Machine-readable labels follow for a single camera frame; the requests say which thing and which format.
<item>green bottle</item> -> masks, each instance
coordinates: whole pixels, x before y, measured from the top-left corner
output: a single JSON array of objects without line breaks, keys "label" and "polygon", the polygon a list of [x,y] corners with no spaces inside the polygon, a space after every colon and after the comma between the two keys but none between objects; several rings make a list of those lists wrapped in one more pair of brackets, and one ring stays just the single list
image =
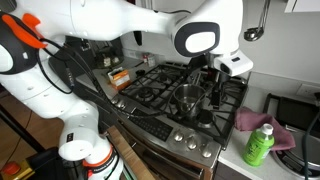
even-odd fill
[{"label": "green bottle", "polygon": [[274,144],[272,131],[273,127],[270,124],[264,124],[251,133],[243,154],[243,159],[247,164],[251,166],[262,164]]}]

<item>pot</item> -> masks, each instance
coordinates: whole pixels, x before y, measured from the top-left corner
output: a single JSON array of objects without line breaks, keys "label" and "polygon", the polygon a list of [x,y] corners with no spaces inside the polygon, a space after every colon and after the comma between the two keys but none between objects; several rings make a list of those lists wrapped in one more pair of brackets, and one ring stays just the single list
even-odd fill
[{"label": "pot", "polygon": [[187,118],[196,117],[202,109],[205,92],[202,87],[194,84],[179,86],[173,94],[179,113]]}]

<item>towel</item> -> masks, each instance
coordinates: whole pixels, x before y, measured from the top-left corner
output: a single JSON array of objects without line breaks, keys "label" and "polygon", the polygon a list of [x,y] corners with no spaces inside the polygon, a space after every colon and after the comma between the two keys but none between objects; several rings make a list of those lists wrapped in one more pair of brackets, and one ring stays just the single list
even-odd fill
[{"label": "towel", "polygon": [[264,113],[256,113],[247,107],[241,107],[236,111],[235,128],[240,131],[253,131],[268,123],[273,127],[275,143],[272,151],[287,150],[296,146],[292,134],[282,127],[273,116]]}]

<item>food package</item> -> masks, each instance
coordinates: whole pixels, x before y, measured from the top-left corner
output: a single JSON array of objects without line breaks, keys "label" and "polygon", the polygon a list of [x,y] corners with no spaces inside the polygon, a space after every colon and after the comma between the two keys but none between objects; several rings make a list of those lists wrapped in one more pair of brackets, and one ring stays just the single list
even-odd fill
[{"label": "food package", "polygon": [[116,90],[121,90],[131,83],[128,70],[123,69],[122,67],[109,72],[108,77],[112,87]]}]

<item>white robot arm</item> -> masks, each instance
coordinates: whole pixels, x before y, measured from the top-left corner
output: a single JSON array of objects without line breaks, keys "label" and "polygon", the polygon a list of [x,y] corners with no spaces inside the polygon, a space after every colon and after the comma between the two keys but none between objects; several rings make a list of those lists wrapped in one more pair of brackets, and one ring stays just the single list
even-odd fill
[{"label": "white robot arm", "polygon": [[181,55],[211,53],[210,65],[235,76],[253,66],[239,50],[242,9],[242,0],[207,0],[192,14],[147,10],[123,0],[17,0],[12,17],[0,13],[0,82],[41,117],[59,117],[65,122],[59,147],[64,159],[85,159],[85,166],[91,169],[89,179],[106,178],[111,169],[115,173],[110,178],[114,179],[123,162],[108,140],[98,135],[97,109],[72,93],[61,93],[44,78],[40,64],[52,82],[69,89],[49,68],[48,54],[36,50],[45,46],[51,52],[57,49],[42,42],[30,43],[30,38],[21,36],[19,19],[28,25],[27,33],[36,32],[34,36],[58,44],[64,43],[65,36],[109,41],[131,31],[163,34]]}]

